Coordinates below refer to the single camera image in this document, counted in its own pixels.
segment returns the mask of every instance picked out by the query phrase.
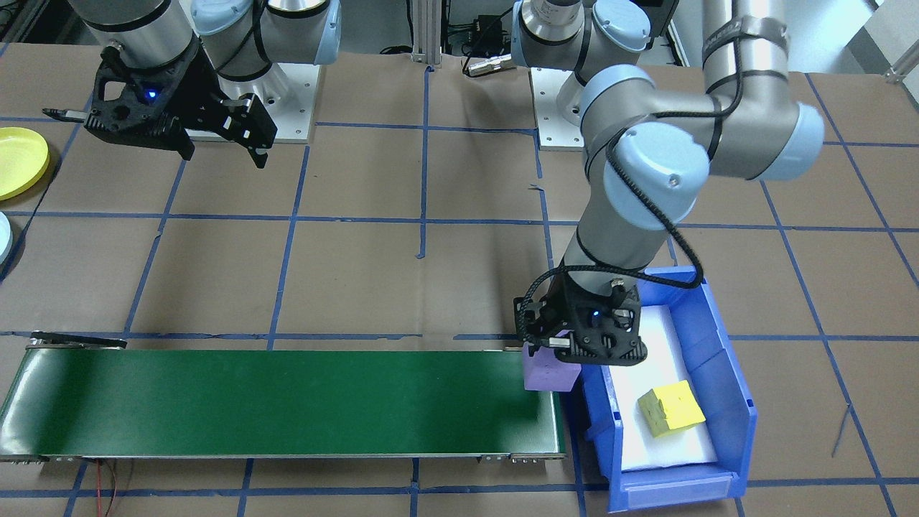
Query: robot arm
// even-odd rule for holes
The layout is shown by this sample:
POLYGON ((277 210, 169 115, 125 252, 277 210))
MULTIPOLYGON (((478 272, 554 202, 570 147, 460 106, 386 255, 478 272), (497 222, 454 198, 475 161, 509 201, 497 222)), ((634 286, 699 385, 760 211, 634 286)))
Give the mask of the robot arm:
POLYGON ((69 2, 105 46, 102 64, 88 113, 45 114, 80 122, 106 142, 178 151, 183 159, 195 150, 187 131, 199 130, 242 145, 264 167, 277 127, 262 98, 271 103, 275 92, 253 85, 272 68, 268 50, 297 63, 337 56, 338 0, 196 2, 208 55, 177 0, 69 2), (123 86, 120 94, 107 94, 113 84, 123 86))
POLYGON ((614 64, 638 61, 651 22, 629 0, 521 0, 511 55, 520 66, 572 70, 581 86, 614 64))
POLYGON ((516 301, 517 333, 530 351, 553 347, 566 362, 631 365, 641 342, 635 279, 668 236, 697 268, 675 224, 709 174, 792 179, 823 145, 816 109, 789 100, 783 5, 707 0, 705 95, 657 90, 640 68, 597 74, 581 98, 584 172, 591 198, 549 292, 516 301))

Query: white plate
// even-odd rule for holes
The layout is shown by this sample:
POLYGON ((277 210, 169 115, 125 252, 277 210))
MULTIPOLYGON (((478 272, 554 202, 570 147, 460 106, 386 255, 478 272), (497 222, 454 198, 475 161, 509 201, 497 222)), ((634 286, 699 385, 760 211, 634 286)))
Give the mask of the white plate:
POLYGON ((0 264, 6 260, 11 247, 13 247, 13 230, 9 227, 6 216, 0 212, 0 264))

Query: blue plastic bin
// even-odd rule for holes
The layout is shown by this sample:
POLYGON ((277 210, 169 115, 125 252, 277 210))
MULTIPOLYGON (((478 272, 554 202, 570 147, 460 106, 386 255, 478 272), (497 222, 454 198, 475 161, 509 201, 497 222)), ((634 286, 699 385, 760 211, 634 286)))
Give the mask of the blue plastic bin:
MULTIPOLYGON (((649 273, 680 281, 692 268, 649 273)), ((642 305, 667 305, 690 382, 707 419, 718 462, 622 472, 622 419, 609 369, 585 365, 584 395, 600 472, 609 479, 610 512, 740 497, 746 491, 756 407, 707 283, 688 291, 639 282, 642 305)))

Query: green conveyor belt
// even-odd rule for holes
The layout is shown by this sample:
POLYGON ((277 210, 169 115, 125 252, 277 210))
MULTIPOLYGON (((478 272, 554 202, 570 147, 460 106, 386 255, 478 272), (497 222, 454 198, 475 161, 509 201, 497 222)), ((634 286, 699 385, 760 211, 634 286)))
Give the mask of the green conveyor belt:
POLYGON ((561 455, 519 352, 28 350, 0 459, 561 455))

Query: light blue joint cap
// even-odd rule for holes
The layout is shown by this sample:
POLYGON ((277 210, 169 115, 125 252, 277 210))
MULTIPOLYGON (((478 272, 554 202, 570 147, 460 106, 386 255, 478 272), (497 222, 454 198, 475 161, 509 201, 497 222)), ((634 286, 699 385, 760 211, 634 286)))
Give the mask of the light blue joint cap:
POLYGON ((527 59, 523 57, 523 31, 520 28, 520 6, 523 0, 514 2, 514 19, 511 22, 511 61, 517 66, 527 66, 527 59))
POLYGON ((191 19, 201 36, 217 34, 245 16, 252 0, 193 0, 191 19))
POLYGON ((629 79, 644 79, 654 86, 651 76, 644 70, 634 64, 614 64, 608 68, 597 72, 596 75, 587 81, 584 91, 581 93, 581 112, 590 109, 590 105, 600 97, 600 94, 610 89, 612 86, 628 81, 629 79))
POLYGON ((782 152, 754 179, 794 179, 807 172, 823 148, 823 117, 817 109, 798 103, 798 123, 782 152))
MULTIPOLYGON (((705 148, 696 144, 688 132, 667 123, 643 122, 629 128, 615 153, 629 178, 674 224, 692 210, 709 177, 705 148)), ((645 230, 664 229, 609 163, 603 182, 610 204, 623 219, 645 230)))
POLYGON ((641 52, 651 39, 651 21, 629 0, 597 0, 594 20, 612 42, 630 52, 641 52))
POLYGON ((319 39, 315 64, 332 64, 338 59, 342 41, 342 9, 338 0, 332 0, 325 17, 325 29, 319 39))

